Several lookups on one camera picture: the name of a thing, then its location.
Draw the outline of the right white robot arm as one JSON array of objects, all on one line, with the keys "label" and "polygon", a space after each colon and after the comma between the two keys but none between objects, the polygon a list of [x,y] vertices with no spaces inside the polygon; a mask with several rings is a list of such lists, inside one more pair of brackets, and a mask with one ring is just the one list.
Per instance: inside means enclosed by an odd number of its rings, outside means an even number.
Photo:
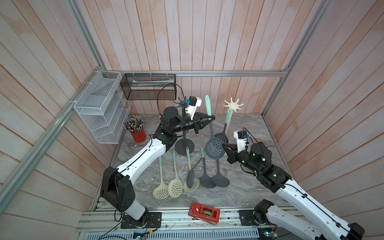
[{"label": "right white robot arm", "polygon": [[257,226],[272,224],[285,228],[306,240],[361,240],[365,230],[357,223],[348,223],[311,197],[282,168],[272,164],[272,152],[264,143],[253,144],[250,151],[235,144],[223,144],[230,164],[246,167],[267,189],[291,203],[307,220],[286,213],[271,201],[262,200],[254,208]]}]

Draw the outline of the grey skimmer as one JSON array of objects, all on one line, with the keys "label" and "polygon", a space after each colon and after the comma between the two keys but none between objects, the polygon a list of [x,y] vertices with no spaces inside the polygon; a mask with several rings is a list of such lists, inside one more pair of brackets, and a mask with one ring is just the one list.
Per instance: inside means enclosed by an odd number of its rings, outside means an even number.
[{"label": "grey skimmer", "polygon": [[217,139],[223,141],[225,144],[229,143],[228,137],[226,135],[226,130],[227,130],[227,125],[228,125],[228,123],[230,121],[231,113],[232,113],[232,109],[228,109],[223,131],[221,133],[215,134],[215,137]]},{"label": "grey skimmer", "polygon": [[230,180],[224,177],[220,172],[220,163],[217,159],[217,173],[212,177],[214,184],[221,188],[226,188],[230,185]]},{"label": "grey skimmer", "polygon": [[[212,116],[211,100],[209,95],[206,95],[205,101],[206,101],[207,114],[209,116]],[[205,146],[206,154],[209,158],[213,160],[218,160],[225,155],[225,150],[222,147],[222,144],[224,142],[214,136],[212,122],[210,122],[209,125],[210,125],[211,137]]]},{"label": "grey skimmer", "polygon": [[216,184],[213,182],[212,178],[209,177],[208,174],[207,174],[206,160],[205,160],[206,152],[205,152],[204,146],[201,146],[201,154],[202,154],[202,160],[203,160],[203,170],[204,170],[204,173],[199,178],[200,184],[203,187],[205,187],[205,188],[212,189],[212,188],[214,188],[216,186]]}]

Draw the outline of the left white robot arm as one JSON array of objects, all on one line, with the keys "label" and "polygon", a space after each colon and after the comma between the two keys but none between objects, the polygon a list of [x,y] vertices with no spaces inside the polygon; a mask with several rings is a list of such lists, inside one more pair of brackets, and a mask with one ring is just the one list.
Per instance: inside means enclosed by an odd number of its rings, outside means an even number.
[{"label": "left white robot arm", "polygon": [[161,122],[149,143],[124,164],[105,169],[101,197],[141,225],[147,219],[148,209],[136,200],[133,185],[137,178],[155,159],[175,144],[178,132],[194,130],[197,134],[215,118],[200,112],[195,113],[192,118],[181,117],[177,108],[167,107],[160,116]]}]

